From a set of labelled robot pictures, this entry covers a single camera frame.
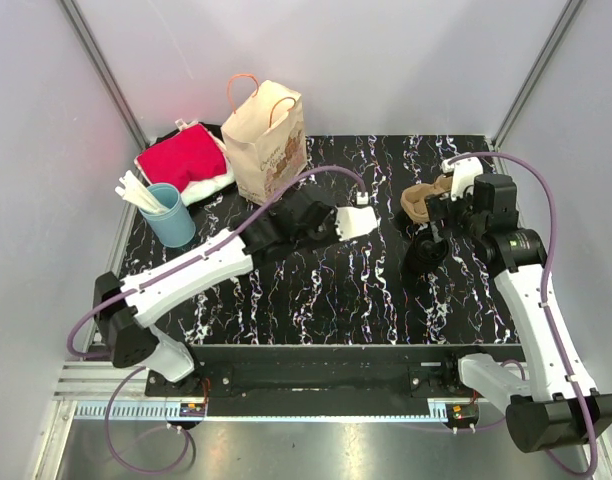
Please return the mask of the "black cup stack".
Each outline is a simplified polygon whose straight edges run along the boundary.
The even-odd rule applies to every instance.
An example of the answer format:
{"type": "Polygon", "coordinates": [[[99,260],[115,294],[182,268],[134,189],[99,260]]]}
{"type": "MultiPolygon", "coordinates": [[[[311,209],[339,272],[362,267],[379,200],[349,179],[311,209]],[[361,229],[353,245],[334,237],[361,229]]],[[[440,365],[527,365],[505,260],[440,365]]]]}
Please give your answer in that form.
{"type": "Polygon", "coordinates": [[[415,274],[427,274],[440,267],[449,254],[446,239],[436,240],[431,231],[417,233],[408,247],[404,265],[415,274]]]}

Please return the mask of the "cream bear paper bag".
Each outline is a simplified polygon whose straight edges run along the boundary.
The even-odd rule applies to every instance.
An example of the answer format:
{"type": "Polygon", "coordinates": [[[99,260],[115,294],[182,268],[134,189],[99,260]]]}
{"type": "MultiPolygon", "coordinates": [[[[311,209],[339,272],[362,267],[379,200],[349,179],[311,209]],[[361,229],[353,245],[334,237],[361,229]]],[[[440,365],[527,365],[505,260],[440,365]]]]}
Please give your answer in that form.
{"type": "Polygon", "coordinates": [[[241,76],[255,89],[241,105],[227,93],[232,113],[221,134],[240,196],[261,205],[307,165],[302,94],[252,74],[241,76]]]}

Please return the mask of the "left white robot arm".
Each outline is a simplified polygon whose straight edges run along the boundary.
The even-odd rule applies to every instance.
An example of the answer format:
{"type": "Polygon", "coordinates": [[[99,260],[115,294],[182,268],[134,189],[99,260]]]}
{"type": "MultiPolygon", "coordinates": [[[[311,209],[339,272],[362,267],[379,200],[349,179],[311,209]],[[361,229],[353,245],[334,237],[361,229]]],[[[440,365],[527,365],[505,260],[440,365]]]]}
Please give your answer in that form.
{"type": "Polygon", "coordinates": [[[340,241],[340,209],[319,189],[291,189],[279,200],[225,228],[200,246],[154,269],[120,279],[107,272],[94,283],[94,321],[113,367],[145,367],[182,396],[201,386],[189,348],[160,330],[174,307],[219,283],[303,249],[340,241]]]}

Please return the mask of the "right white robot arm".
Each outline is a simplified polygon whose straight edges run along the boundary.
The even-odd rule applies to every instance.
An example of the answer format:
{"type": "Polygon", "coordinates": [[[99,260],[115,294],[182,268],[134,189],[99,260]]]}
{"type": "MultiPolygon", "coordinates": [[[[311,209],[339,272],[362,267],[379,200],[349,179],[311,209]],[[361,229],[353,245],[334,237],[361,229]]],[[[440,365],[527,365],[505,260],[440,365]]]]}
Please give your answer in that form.
{"type": "Polygon", "coordinates": [[[529,368],[522,380],[491,355],[461,355],[440,371],[452,396],[473,389],[505,416],[524,453],[588,445],[612,424],[612,394],[598,391],[566,332],[548,255],[540,235],[519,225],[517,186],[511,177],[455,174],[437,180],[425,199],[432,224],[469,237],[515,324],[529,368]]]}

